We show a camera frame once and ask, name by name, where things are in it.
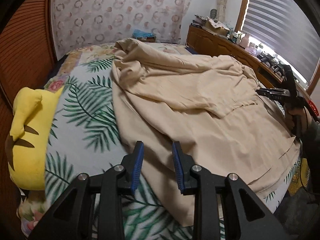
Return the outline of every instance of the plush ear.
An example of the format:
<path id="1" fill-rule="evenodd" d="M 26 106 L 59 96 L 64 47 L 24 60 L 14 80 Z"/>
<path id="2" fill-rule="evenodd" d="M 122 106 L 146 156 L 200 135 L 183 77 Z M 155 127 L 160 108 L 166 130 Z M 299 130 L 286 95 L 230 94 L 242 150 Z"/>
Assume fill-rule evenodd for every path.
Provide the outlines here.
<path id="1" fill-rule="evenodd" d="M 42 100 L 40 92 L 22 88 L 13 101 L 13 121 L 10 130 L 10 136 L 16 141 L 24 133 L 24 123 L 32 114 Z"/>

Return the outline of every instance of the red object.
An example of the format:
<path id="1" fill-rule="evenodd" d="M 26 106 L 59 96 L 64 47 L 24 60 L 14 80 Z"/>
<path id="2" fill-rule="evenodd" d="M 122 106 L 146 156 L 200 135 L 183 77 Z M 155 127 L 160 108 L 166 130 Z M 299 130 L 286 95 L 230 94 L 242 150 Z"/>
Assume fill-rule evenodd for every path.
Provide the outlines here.
<path id="1" fill-rule="evenodd" d="M 316 114 L 316 116 L 319 116 L 319 112 L 316 105 L 311 100 L 309 100 L 308 103 L 309 103 L 309 106 L 312 108 L 313 112 Z"/>

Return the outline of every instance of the sleeve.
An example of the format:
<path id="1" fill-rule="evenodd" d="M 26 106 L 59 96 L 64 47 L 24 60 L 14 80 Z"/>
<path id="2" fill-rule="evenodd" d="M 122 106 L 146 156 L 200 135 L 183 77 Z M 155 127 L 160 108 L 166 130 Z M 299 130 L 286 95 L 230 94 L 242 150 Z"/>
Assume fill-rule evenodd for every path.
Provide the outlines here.
<path id="1" fill-rule="evenodd" d="M 301 141 L 302 150 L 310 168 L 313 191 L 320 193 L 320 126 L 317 122 L 312 120 Z"/>

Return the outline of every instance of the window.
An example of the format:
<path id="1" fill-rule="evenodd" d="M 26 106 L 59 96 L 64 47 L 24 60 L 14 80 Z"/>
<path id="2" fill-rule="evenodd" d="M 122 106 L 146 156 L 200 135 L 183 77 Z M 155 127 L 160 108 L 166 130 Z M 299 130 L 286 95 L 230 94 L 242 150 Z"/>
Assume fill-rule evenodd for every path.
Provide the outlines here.
<path id="1" fill-rule="evenodd" d="M 249 0 L 242 32 L 266 44 L 310 81 L 320 57 L 320 38 L 293 0 Z"/>

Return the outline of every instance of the beige sheet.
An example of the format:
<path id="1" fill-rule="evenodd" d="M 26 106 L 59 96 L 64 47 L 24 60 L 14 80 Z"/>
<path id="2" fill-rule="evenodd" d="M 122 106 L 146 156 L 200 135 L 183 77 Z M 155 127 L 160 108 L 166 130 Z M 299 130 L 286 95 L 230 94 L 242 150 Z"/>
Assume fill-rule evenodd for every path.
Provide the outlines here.
<path id="1" fill-rule="evenodd" d="M 172 141 L 212 173 L 237 173 L 260 198 L 276 189 L 298 145 L 260 99 L 253 70 L 229 56 L 176 55 L 137 40 L 116 43 L 113 103 L 122 142 L 145 145 L 142 172 L 164 207 L 193 224 L 192 196 L 175 182 Z"/>

